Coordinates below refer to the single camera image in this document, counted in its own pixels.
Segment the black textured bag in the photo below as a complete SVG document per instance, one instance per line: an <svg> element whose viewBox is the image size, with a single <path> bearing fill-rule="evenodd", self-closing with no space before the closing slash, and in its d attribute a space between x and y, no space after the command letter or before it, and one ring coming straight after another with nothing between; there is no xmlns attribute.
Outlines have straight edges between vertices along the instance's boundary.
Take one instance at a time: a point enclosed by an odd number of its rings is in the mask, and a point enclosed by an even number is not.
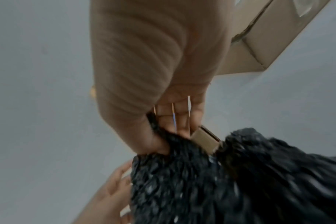
<svg viewBox="0 0 336 224"><path fill-rule="evenodd" d="M171 151L134 158L135 224L336 223L336 158L252 128L231 133L209 156L148 117Z"/></svg>

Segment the human hand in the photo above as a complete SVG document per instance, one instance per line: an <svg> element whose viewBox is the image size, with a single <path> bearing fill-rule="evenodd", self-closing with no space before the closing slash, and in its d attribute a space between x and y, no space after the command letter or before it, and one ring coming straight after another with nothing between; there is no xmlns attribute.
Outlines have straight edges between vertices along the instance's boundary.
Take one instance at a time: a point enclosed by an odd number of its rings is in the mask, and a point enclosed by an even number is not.
<svg viewBox="0 0 336 224"><path fill-rule="evenodd" d="M233 0L92 0L91 40L98 107L137 153L167 153L146 114L189 137L230 46ZM190 97L191 110L188 109Z"/></svg>
<svg viewBox="0 0 336 224"><path fill-rule="evenodd" d="M120 216L131 199L131 178L122 175L131 168L132 160L118 167L98 190L72 224L127 224L130 213Z"/></svg>

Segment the black fabric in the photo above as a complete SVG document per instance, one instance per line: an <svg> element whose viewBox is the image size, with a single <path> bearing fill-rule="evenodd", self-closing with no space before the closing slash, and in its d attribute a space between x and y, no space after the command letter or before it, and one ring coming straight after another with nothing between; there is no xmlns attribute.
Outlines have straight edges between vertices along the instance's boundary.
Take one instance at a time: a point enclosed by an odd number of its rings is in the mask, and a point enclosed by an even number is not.
<svg viewBox="0 0 336 224"><path fill-rule="evenodd" d="M252 128L231 133L209 156L148 117L171 151L133 160L136 224L336 223L336 157L306 154Z"/></svg>

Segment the cardboard piece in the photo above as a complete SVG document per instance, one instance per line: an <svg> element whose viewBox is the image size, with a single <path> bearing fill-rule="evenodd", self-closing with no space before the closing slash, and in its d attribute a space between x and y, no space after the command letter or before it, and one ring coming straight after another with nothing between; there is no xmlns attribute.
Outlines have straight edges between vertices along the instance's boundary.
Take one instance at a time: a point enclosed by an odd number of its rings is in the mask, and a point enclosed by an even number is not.
<svg viewBox="0 0 336 224"><path fill-rule="evenodd" d="M267 69L330 0L240 0L219 75Z"/></svg>
<svg viewBox="0 0 336 224"><path fill-rule="evenodd" d="M200 126L200 128L191 135L190 139L210 155L213 154L220 145L219 138L204 126Z"/></svg>

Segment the gray wall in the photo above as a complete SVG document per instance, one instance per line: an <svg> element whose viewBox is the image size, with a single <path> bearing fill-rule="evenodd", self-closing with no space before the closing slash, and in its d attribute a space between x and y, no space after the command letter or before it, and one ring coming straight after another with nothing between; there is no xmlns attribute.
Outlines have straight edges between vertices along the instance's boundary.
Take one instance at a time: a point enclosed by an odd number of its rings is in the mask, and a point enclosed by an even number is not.
<svg viewBox="0 0 336 224"><path fill-rule="evenodd" d="M133 154L100 119L84 0L0 0L0 224L69 223ZM336 155L336 0L262 74L216 77L204 124Z"/></svg>

